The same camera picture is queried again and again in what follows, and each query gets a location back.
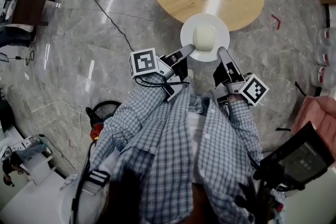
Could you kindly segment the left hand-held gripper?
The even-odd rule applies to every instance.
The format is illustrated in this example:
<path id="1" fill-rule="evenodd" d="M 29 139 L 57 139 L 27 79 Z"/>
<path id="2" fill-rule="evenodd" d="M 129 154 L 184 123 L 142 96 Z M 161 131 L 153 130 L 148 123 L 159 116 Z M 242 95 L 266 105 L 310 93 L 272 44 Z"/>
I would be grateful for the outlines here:
<path id="1" fill-rule="evenodd" d="M 195 50 L 188 44 L 169 55 L 158 56 L 154 48 L 130 53 L 129 68 L 131 78 L 146 88 L 162 88 L 166 92 L 166 101 L 171 101 L 183 89 L 184 79 L 188 76 L 187 56 Z M 163 81 L 152 82 L 145 75 L 158 74 Z"/>

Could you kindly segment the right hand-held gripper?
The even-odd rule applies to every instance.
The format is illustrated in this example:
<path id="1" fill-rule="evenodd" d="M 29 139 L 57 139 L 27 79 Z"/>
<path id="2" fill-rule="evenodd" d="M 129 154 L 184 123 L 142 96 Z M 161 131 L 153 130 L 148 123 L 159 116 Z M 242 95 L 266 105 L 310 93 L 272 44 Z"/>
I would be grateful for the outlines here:
<path id="1" fill-rule="evenodd" d="M 221 59 L 213 78 L 217 86 L 212 90 L 217 104 L 227 103 L 234 94 L 242 95 L 249 105 L 256 106 L 269 91 L 269 88 L 253 73 L 241 74 L 227 49 L 220 47 L 218 55 Z"/>

